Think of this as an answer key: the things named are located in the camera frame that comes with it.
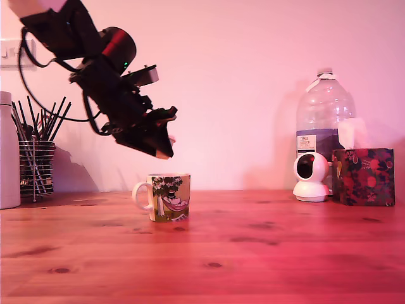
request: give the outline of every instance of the metal mesh pen holder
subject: metal mesh pen holder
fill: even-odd
[[[55,144],[52,141],[20,141],[20,194],[33,197],[35,202],[53,193],[52,160]]]

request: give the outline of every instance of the white security camera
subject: white security camera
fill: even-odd
[[[299,182],[293,191],[297,200],[325,201],[329,188],[322,181],[328,171],[329,164],[323,155],[311,152],[298,156],[294,162],[294,173]]]

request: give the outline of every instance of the bottle cap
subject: bottle cap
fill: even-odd
[[[10,92],[0,92],[0,105],[11,106],[11,93]]]
[[[326,67],[326,68],[319,68],[318,73],[316,74],[318,77],[322,74],[333,74],[332,68]]]

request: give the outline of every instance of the large plastic bottle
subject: large plastic bottle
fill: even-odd
[[[340,121],[355,117],[351,95],[339,84],[331,68],[318,71],[318,78],[307,88],[297,109],[297,156],[318,152],[330,164],[324,183],[332,195],[332,151],[339,144],[337,126]]]
[[[0,92],[0,209],[21,204],[20,152],[11,109],[11,94]]]

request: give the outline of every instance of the light switch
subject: light switch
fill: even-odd
[[[2,68],[18,68],[18,51],[20,50],[21,40],[2,40],[1,47],[1,67]],[[33,39],[27,40],[28,48],[31,50],[34,58],[36,57],[35,42]],[[27,54],[23,51],[22,67],[33,67],[34,64],[30,61]]]

